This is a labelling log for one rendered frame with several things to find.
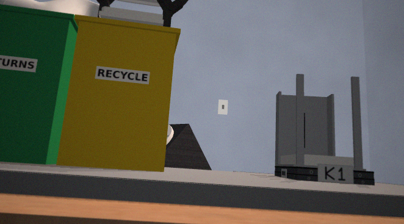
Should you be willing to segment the green bin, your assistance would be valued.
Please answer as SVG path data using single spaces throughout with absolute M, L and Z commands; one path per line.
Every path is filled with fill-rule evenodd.
M 0 162 L 56 164 L 74 14 L 0 4 Z

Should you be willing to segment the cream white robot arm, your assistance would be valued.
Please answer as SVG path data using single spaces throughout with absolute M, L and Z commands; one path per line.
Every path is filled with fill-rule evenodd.
M 0 4 L 94 17 L 98 17 L 99 10 L 99 4 L 89 0 L 52 0 L 48 2 L 37 2 L 34 0 L 0 0 Z M 167 144 L 172 139 L 173 134 L 173 128 L 168 125 Z

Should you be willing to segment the yellow recycle bin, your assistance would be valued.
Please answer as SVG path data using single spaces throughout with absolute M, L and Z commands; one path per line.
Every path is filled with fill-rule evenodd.
M 181 29 L 75 15 L 56 165 L 164 172 Z

